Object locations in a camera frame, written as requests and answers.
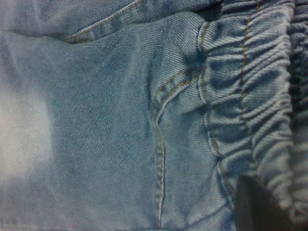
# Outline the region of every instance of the seam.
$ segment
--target seam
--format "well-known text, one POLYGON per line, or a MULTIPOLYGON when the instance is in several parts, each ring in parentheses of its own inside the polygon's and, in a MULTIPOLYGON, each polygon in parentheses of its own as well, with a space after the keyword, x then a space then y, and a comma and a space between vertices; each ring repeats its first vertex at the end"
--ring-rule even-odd
MULTIPOLYGON (((168 83, 170 83, 175 77, 177 77, 180 74, 185 74, 185 73, 189 73, 192 71, 198 71, 201 68, 196 68, 190 71, 179 71, 176 74, 174 74, 170 79, 168 79, 167 82, 165 82, 156 92, 155 97, 153 102, 157 101, 157 96, 159 94, 159 92, 161 92, 168 83)), ((163 140, 163 135, 162 132, 158 126, 158 121, 159 118, 162 114, 163 111, 163 105, 167 102, 167 100, 169 100, 175 93, 176 91, 181 88, 181 87, 186 87, 189 86, 190 84, 192 84, 195 80, 197 80, 197 78, 193 77, 192 79, 187 79, 187 80, 183 80, 181 81, 179 84, 177 84, 173 90, 171 90, 171 92, 168 94, 168 96, 166 96, 163 101, 161 102, 161 107, 158 111, 158 113, 156 114, 155 120, 154 120, 154 126, 155 126, 155 131, 156 134, 158 133, 159 136, 159 140, 157 138, 157 135, 155 136, 155 144, 156 144, 156 170, 157 170, 157 184, 158 184, 158 189, 159 192, 158 194, 155 193, 155 200, 157 201, 157 208, 158 208, 158 215, 157 215, 157 222, 158 222, 158 227, 161 228, 161 219, 162 219, 162 208, 163 208, 163 200, 164 200, 164 189, 165 189, 165 147, 164 147, 164 140, 163 140)))
MULTIPOLYGON (((256 0, 256 3, 257 3, 257 12, 259 12, 260 10, 260 3, 258 0, 256 0)), ((241 92, 241 95, 242 95, 242 119, 244 120, 244 123, 245 123, 245 127, 247 128, 247 132, 248 132, 248 135, 250 137, 250 142, 251 142, 251 149, 253 149, 253 144, 252 144, 252 139, 253 139, 253 133, 251 131, 251 129, 249 128, 248 126, 248 121, 247 119, 245 118, 245 111, 246 111, 246 104, 244 102, 244 99, 246 97, 246 93, 244 91, 244 85, 246 84, 246 80, 245 80, 245 71, 244 71, 244 68, 246 67, 247 65, 247 56, 246 56, 246 52, 248 50, 248 47, 246 46, 246 42, 251 39, 249 36, 248 36, 248 31, 249 31, 249 24, 251 22, 251 16, 248 17, 248 20, 247 20, 247 25, 246 25, 246 28, 244 30, 244 43, 243 43, 243 66, 242 66, 242 69, 241 69, 241 80, 242 80, 242 92, 241 92)), ((253 157, 253 154, 252 154, 252 160, 253 160, 253 163, 254 164, 257 164, 257 161, 254 159, 253 157)))
POLYGON ((95 29, 95 28, 97 28, 99 26, 102 26, 104 23, 109 22, 110 20, 112 20, 116 16, 125 13, 126 11, 128 11, 131 8, 137 6, 139 3, 143 2, 143 1, 144 0, 135 0, 132 3, 130 3, 129 5, 123 7, 122 9, 118 10, 117 12, 111 14, 110 16, 108 16, 108 17, 106 17, 106 18, 104 18, 104 19, 102 19, 102 20, 100 20, 100 21, 98 21, 98 22, 96 22, 96 23, 94 23, 94 24, 92 24, 92 25, 90 25, 90 26, 88 26, 88 27, 78 31, 77 33, 74 33, 74 34, 66 37, 65 40, 70 40, 72 38, 77 38, 77 36, 81 37, 81 35, 89 32, 89 31, 91 31, 91 30, 93 30, 93 29, 95 29))
MULTIPOLYGON (((208 52, 204 49, 203 47, 203 42, 204 42, 204 38, 205 38, 205 34, 206 34, 206 31, 209 27, 209 24, 208 26, 206 27, 206 29, 204 30, 202 36, 201 36, 201 49, 203 51, 203 53, 205 53, 206 56, 208 56, 208 52)), ((219 168, 220 168, 220 171, 222 173, 222 176, 226 182, 226 185, 227 185, 227 188, 231 194, 231 197, 232 197, 232 202, 234 203, 234 200, 235 200, 235 190, 234 188, 232 187, 232 185, 230 184, 229 180, 228 180, 228 173, 226 171, 226 169, 223 167, 222 163, 221 163, 221 160, 223 159, 223 156, 219 150, 219 147, 218 147, 218 143, 217 143, 217 139, 216 139, 216 136, 215 136, 215 133, 214 133, 214 128, 213 128, 213 125, 211 123, 211 114, 212 114, 212 106, 211 106, 211 103, 210 103, 210 100, 209 100, 209 97, 208 97, 208 94, 206 92, 206 84, 205 84, 205 71, 206 71, 206 64, 204 63, 204 69, 203 69, 203 73, 202 73, 202 76, 201 76, 201 89, 202 89, 202 93, 203 93, 203 96, 205 98, 205 101, 206 103, 208 104, 208 113, 207 113, 207 117, 206 117, 206 120, 207 120, 207 123, 210 127, 210 133, 211 133, 211 136, 212 136, 212 141, 213 141, 213 146, 214 146, 214 149, 215 151, 217 152, 217 154, 219 155, 219 168)))

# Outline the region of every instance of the double stitched seam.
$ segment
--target double stitched seam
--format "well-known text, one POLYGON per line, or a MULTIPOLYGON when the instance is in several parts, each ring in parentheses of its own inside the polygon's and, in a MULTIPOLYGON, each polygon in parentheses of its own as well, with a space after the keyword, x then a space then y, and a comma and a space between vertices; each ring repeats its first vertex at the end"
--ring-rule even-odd
MULTIPOLYGON (((257 1, 257 12, 259 12, 259 10, 260 10, 260 3, 257 1)), ((244 85, 246 84, 244 68, 247 65, 247 56, 246 56, 247 46, 246 46, 246 42, 249 39, 251 39, 248 36, 250 22, 251 22, 251 16, 248 17, 247 25, 246 25, 246 28, 244 30, 244 43, 243 43, 243 60, 244 61, 243 61, 242 69, 241 69, 241 79, 242 79, 242 92, 241 92, 241 95, 242 95, 242 118, 244 120, 244 123, 245 123, 246 129, 247 129, 248 135, 250 137, 251 149, 253 149, 253 145, 252 145, 253 133, 252 133, 251 129, 248 126, 247 119, 244 116, 245 115, 245 111, 246 111, 246 104, 244 102, 244 99, 246 97, 246 93, 244 91, 244 85)))
MULTIPOLYGON (((205 53, 206 57, 207 57, 207 51, 204 49, 203 47, 203 43, 204 43, 204 38, 205 38, 205 35, 206 35, 206 31, 209 27, 209 23, 206 25, 206 27, 204 28, 204 31, 203 31, 203 34, 201 36, 201 44, 200 44, 200 48, 202 49, 202 52, 205 53)), ((213 128, 213 125, 211 123, 211 114, 212 114, 212 106, 211 106, 211 103, 210 103, 210 100, 209 100, 209 97, 207 95, 207 92, 206 92, 206 88, 205 88, 205 71, 206 71, 206 64, 204 64, 204 68, 203 68, 203 72, 202 72, 202 76, 201 76, 201 89, 202 89, 202 93, 203 93, 203 96, 206 100, 206 103, 208 105, 208 113, 207 113, 207 117, 206 117, 206 120, 207 120, 207 123, 210 127, 210 132, 211 132, 211 136, 212 136, 212 141, 213 141, 213 146, 215 148, 215 151, 217 152, 217 154, 219 155, 219 168, 220 168, 220 171, 222 173, 222 176, 226 182, 226 185, 227 185, 227 188, 232 196, 232 200, 234 202, 234 199, 235 199, 235 191, 233 189, 233 187, 231 186, 229 180, 228 180, 228 173, 227 171, 225 170, 225 168, 223 167, 222 163, 221 163, 221 160, 223 159, 223 156, 222 154, 220 153, 219 151, 219 147, 218 147, 218 144, 217 144, 217 139, 216 139, 216 136, 215 136, 215 133, 214 133, 214 128, 213 128)))
MULTIPOLYGON (((199 71, 201 70, 201 68, 196 68, 194 70, 191 71, 179 71, 177 72, 175 75, 173 75, 166 83, 164 83, 156 92, 155 97, 153 102, 157 101, 157 97, 159 92, 163 91, 165 89, 165 87, 167 86, 168 83, 172 82, 177 76, 181 75, 181 74, 187 74, 189 72, 192 71, 199 71)), ((193 77, 192 79, 187 79, 187 80, 183 80, 181 81, 179 84, 177 84, 175 86, 175 88, 173 90, 171 90, 171 92, 168 94, 167 97, 165 97, 163 99, 163 101, 161 102, 161 107, 157 113, 157 115, 155 116, 155 120, 154 120, 154 126, 155 126, 155 130, 158 133, 159 136, 159 140, 157 138, 157 135, 155 136, 155 144, 156 144, 156 163, 157 163, 157 184, 159 186, 159 192, 157 194, 157 192, 155 193, 155 200, 157 202, 157 207, 158 207, 158 227, 161 228, 161 217, 162 217, 162 207, 163 207, 163 199, 164 199, 164 181, 165 181, 165 148, 164 148, 164 140, 163 140, 163 135, 162 132, 158 126, 158 121, 159 118, 163 112, 163 106, 164 104, 167 102, 167 100, 169 100, 179 88, 185 88, 187 86, 189 86, 190 84, 192 84, 194 81, 196 81, 197 78, 193 77)))
POLYGON ((86 35, 86 37, 88 38, 88 35, 86 33, 89 33, 90 31, 92 31, 93 29, 95 28, 98 28, 100 26, 102 26, 104 23, 106 22, 109 22, 111 21, 112 19, 114 19, 115 17, 125 13, 126 11, 130 10, 131 8, 137 6, 139 3, 143 2, 144 0, 135 0, 133 1, 132 3, 130 3, 129 5, 123 7, 122 9, 120 9, 119 11, 113 13, 112 15, 98 21, 97 23, 91 25, 91 26, 88 26, 82 30, 80 30, 79 32, 73 34, 73 35, 70 35, 68 37, 65 38, 65 40, 69 40, 71 41, 71 39, 74 39, 78 42, 78 41, 81 41, 81 42, 84 42, 83 39, 81 38, 82 35, 86 35))

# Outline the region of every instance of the denim fabric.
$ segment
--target denim fabric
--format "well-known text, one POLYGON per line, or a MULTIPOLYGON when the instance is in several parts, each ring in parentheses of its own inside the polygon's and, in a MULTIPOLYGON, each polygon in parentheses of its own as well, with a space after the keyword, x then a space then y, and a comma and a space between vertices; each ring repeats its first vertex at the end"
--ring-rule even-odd
POLYGON ((307 6, 0 2, 0 230, 234 231, 240 175, 305 222, 307 6))

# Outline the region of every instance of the light blue denim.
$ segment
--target light blue denim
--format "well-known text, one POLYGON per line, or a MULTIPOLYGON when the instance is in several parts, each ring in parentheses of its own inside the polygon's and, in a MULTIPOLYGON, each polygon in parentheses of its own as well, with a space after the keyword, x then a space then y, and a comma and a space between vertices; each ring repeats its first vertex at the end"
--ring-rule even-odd
POLYGON ((307 0, 0 1, 1 231, 235 231, 240 175, 308 220, 307 0))

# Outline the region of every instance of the dark object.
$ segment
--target dark object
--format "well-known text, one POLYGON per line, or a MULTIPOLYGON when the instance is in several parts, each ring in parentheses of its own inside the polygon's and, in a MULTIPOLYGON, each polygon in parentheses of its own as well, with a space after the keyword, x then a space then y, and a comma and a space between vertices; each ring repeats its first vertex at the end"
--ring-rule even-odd
POLYGON ((237 231, 299 231, 274 197, 257 180, 241 176, 235 198, 237 231))

